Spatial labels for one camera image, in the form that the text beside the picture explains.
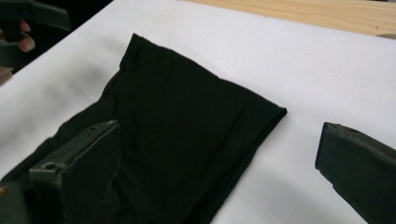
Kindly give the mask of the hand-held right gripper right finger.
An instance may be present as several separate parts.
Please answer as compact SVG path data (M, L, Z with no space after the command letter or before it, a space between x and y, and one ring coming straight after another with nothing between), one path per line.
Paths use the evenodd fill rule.
M395 149L326 122L315 167L368 224L396 224Z

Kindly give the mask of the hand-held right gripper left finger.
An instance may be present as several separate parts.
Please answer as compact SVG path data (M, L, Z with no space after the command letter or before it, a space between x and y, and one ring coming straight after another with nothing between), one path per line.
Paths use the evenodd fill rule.
M120 125L91 126L29 170L40 224L89 224L120 169Z

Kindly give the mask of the black pants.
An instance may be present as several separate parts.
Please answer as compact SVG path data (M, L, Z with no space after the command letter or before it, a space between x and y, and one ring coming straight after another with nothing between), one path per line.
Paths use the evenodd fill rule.
M115 120L120 169L89 224L210 224L286 109L134 35L99 100L1 180L0 224L40 224L29 170Z

